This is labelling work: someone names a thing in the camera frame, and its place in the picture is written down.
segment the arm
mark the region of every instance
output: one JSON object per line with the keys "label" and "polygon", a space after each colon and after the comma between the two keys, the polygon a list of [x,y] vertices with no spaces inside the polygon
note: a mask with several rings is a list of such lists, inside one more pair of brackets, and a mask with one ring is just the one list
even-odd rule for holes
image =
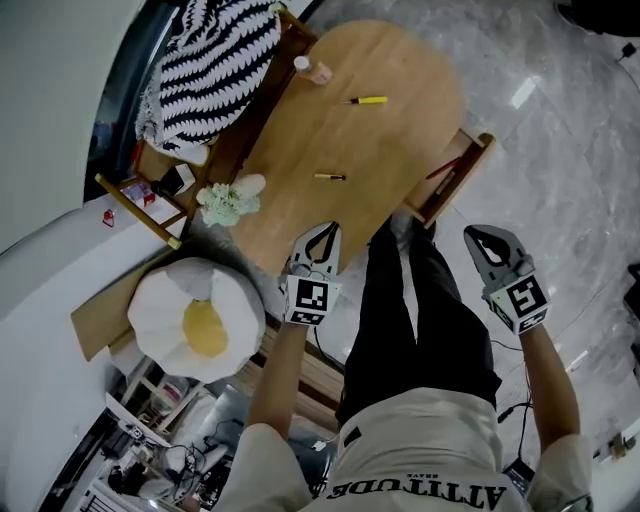
{"label": "arm", "polygon": [[298,395],[307,327],[282,324],[249,406],[247,427],[265,423],[286,441]]}
{"label": "arm", "polygon": [[520,335],[520,341],[540,447],[544,452],[558,439],[580,433],[578,402],[547,330],[542,325],[533,327]]}

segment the small bottle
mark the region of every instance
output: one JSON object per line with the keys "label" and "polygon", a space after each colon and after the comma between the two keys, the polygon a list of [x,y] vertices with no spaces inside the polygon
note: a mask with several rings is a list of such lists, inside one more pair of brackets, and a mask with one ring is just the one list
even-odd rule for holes
{"label": "small bottle", "polygon": [[302,78],[311,80],[314,84],[325,85],[333,78],[331,70],[322,62],[311,62],[305,55],[300,55],[293,60],[293,65]]}

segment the white t-shirt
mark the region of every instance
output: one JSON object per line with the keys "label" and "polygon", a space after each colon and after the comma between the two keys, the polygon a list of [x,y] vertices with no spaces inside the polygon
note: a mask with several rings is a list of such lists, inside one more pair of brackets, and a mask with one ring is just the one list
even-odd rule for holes
{"label": "white t-shirt", "polygon": [[312,500],[289,445],[267,425],[247,428],[216,510],[547,512],[589,493],[589,444],[567,436],[542,454],[527,503],[500,473],[495,411],[454,391],[420,388],[374,404],[344,425],[339,443],[327,488]]}

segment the white pillow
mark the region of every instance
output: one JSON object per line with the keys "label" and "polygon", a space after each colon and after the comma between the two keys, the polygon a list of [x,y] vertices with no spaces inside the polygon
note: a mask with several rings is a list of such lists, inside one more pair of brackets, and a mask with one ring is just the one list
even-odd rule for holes
{"label": "white pillow", "polygon": [[[200,316],[202,310],[211,309],[208,304],[214,313]],[[212,335],[210,350],[197,352],[202,340],[195,342],[193,335],[188,338],[183,325],[188,308],[193,308],[191,312],[200,309],[194,316],[207,318],[198,321],[191,333],[206,324],[206,332],[226,332],[226,344],[223,334],[217,339]],[[265,329],[264,307],[249,280],[202,258],[186,258],[146,275],[131,300],[128,316],[140,350],[166,373],[207,383],[236,373],[258,351]],[[217,331],[209,325],[216,316],[222,324]]]}

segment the bottle cap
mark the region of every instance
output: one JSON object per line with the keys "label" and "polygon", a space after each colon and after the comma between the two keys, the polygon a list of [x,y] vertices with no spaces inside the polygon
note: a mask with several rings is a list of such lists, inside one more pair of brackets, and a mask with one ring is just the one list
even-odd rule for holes
{"label": "bottle cap", "polygon": [[311,69],[311,61],[309,57],[305,57],[304,55],[299,55],[295,59],[293,59],[293,65],[298,71],[309,71]]}

